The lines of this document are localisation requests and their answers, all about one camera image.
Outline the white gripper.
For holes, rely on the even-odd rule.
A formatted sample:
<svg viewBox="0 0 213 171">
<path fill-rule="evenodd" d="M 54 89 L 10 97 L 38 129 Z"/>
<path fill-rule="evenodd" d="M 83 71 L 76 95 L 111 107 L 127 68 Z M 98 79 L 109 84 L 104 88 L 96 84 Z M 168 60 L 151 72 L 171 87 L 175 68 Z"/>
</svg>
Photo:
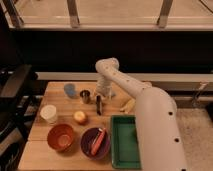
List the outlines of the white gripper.
<svg viewBox="0 0 213 171">
<path fill-rule="evenodd" d="M 105 77 L 99 77 L 96 84 L 96 92 L 104 97 L 111 97 L 111 81 Z M 120 108 L 121 112 L 130 113 L 135 107 L 135 100 L 129 100 Z"/>
</svg>

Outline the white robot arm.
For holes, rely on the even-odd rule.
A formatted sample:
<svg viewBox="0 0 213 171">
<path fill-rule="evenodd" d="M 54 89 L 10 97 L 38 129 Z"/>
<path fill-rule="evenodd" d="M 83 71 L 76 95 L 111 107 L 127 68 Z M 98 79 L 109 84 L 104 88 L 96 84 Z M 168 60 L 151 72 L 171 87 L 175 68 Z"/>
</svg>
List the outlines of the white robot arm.
<svg viewBox="0 0 213 171">
<path fill-rule="evenodd" d="M 116 58 L 98 60 L 95 68 L 136 100 L 135 124 L 142 171 L 187 171 L 173 98 L 161 88 L 120 72 Z"/>
</svg>

